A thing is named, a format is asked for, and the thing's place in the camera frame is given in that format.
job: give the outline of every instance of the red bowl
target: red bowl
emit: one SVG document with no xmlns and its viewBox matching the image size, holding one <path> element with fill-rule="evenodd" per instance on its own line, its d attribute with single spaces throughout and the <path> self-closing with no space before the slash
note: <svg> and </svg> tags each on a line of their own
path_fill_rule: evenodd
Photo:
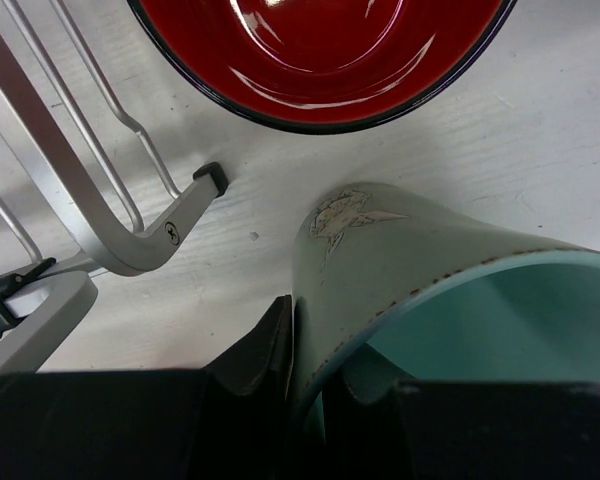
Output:
<svg viewBox="0 0 600 480">
<path fill-rule="evenodd" d="M 280 130 L 332 134 L 419 107 L 458 78 L 515 0 L 129 0 L 206 96 Z"/>
</svg>

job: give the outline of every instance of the black plastic clip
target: black plastic clip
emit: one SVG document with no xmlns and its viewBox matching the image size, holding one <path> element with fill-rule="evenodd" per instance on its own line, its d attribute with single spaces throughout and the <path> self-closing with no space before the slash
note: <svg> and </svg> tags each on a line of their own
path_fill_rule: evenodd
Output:
<svg viewBox="0 0 600 480">
<path fill-rule="evenodd" d="M 229 179 L 227 178 L 226 173 L 224 173 L 222 166 L 218 162 L 207 163 L 196 170 L 193 174 L 193 179 L 197 180 L 205 175 L 211 175 L 213 183 L 216 184 L 216 188 L 218 189 L 216 198 L 224 195 L 224 192 L 229 188 Z"/>
<path fill-rule="evenodd" d="M 55 258 L 47 258 L 32 267 L 27 273 L 10 273 L 0 276 L 0 338 L 2 338 L 4 332 L 17 327 L 24 320 L 15 318 L 5 306 L 4 301 L 25 285 L 36 281 L 44 271 L 55 263 Z"/>
</svg>

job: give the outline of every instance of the metal dish rack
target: metal dish rack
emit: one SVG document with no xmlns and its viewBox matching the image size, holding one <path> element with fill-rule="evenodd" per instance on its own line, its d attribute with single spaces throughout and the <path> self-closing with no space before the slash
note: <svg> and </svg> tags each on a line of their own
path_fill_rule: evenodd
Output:
<svg viewBox="0 0 600 480">
<path fill-rule="evenodd" d="M 0 341 L 0 374 L 36 371 L 94 304 L 97 289 L 90 277 L 107 271 L 135 276 L 160 268 L 228 186 L 222 168 L 213 163 L 198 170 L 184 191 L 178 190 L 144 127 L 116 98 L 66 5 L 62 0 L 49 1 L 107 105 L 138 136 L 173 202 L 151 225 L 144 225 L 127 187 L 20 5 L 2 0 L 104 170 L 132 230 L 113 214 L 0 35 L 0 135 L 80 246 L 70 258 L 44 259 L 0 197 L 0 216 L 31 259 L 17 271 L 0 272 L 0 338 L 11 330 Z"/>
</svg>

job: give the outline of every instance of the white table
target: white table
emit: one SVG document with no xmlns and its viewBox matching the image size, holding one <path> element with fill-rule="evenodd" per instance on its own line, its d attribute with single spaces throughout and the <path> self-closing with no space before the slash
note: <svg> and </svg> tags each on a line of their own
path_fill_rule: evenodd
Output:
<svg viewBox="0 0 600 480">
<path fill-rule="evenodd" d="M 396 184 L 483 221 L 600 250 L 600 0 L 519 0 L 486 53 L 440 96 L 388 125 L 334 137 L 269 130 L 207 100 L 162 58 L 124 0 L 67 3 L 179 186 L 214 160 L 233 183 L 166 266 L 97 277 L 95 308 L 45 369 L 207 363 L 290 292 L 302 219 L 348 182 Z M 155 218 L 170 199 L 141 144 L 110 114 L 49 4 L 21 4 L 145 219 Z M 123 218 L 1 3 L 0 31 Z M 1 138 L 0 190 L 45 255 L 75 252 Z M 24 263 L 0 221 L 0 269 Z"/>
</svg>

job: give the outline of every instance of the teal ceramic vase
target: teal ceramic vase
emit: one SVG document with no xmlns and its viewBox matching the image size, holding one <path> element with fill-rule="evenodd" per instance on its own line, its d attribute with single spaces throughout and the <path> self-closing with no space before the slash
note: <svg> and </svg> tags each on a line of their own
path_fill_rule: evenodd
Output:
<svg viewBox="0 0 600 480">
<path fill-rule="evenodd" d="M 365 343 L 420 379 L 600 382 L 600 252 L 396 187 L 343 187 L 306 218 L 293 295 L 295 426 Z"/>
</svg>

